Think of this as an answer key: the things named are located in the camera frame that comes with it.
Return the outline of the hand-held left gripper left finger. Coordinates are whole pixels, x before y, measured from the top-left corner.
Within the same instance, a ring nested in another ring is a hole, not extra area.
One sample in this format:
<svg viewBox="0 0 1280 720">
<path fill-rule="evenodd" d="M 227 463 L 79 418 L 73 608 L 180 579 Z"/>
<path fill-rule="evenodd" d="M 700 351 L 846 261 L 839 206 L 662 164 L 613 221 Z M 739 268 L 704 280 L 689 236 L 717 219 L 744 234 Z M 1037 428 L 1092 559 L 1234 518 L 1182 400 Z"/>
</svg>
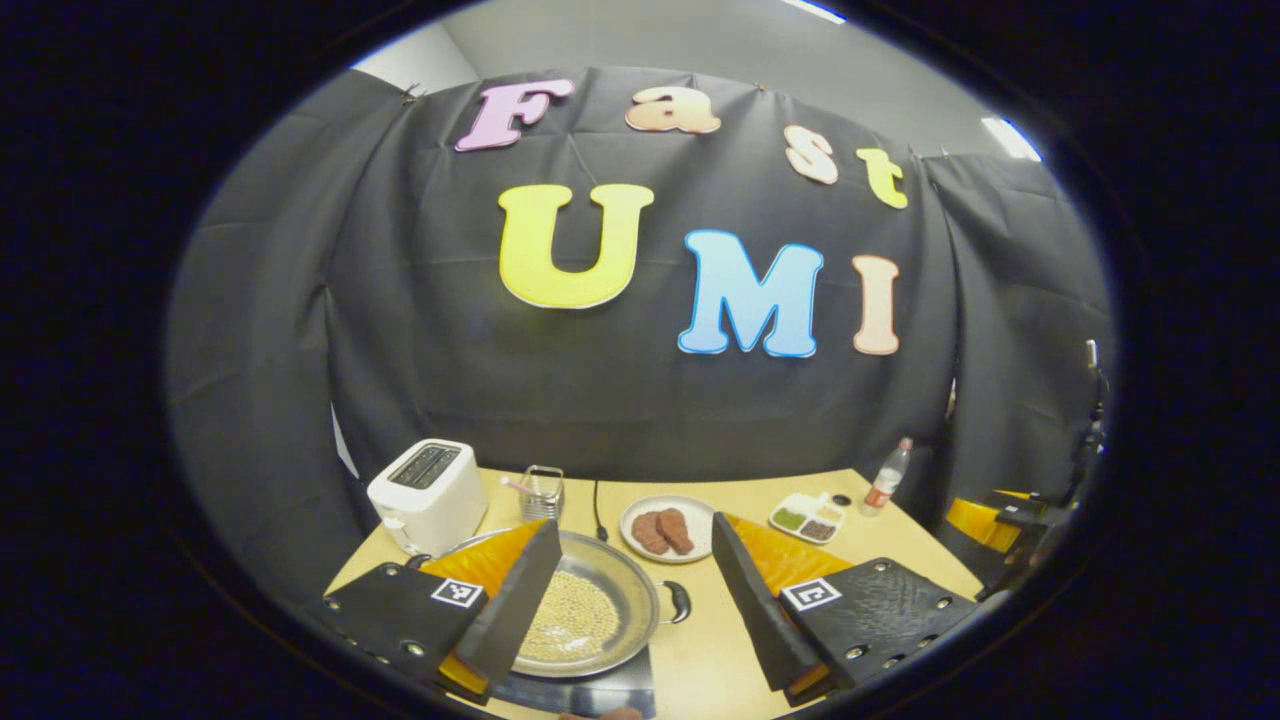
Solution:
<svg viewBox="0 0 1280 720">
<path fill-rule="evenodd" d="M 383 562 L 320 600 L 320 623 L 412 683 L 489 700 L 562 557 L 539 520 L 433 561 Z"/>
</svg>

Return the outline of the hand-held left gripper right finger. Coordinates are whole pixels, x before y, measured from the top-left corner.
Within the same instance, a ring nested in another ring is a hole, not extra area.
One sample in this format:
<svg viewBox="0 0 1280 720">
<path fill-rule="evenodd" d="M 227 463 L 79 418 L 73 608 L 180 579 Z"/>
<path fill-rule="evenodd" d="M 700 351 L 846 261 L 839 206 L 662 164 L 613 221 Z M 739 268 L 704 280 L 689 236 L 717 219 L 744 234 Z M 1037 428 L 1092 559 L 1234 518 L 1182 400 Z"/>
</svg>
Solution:
<svg viewBox="0 0 1280 720">
<path fill-rule="evenodd" d="M 849 562 L 727 512 L 710 547 L 768 687 L 792 706 L 869 685 L 979 606 L 893 559 Z"/>
</svg>

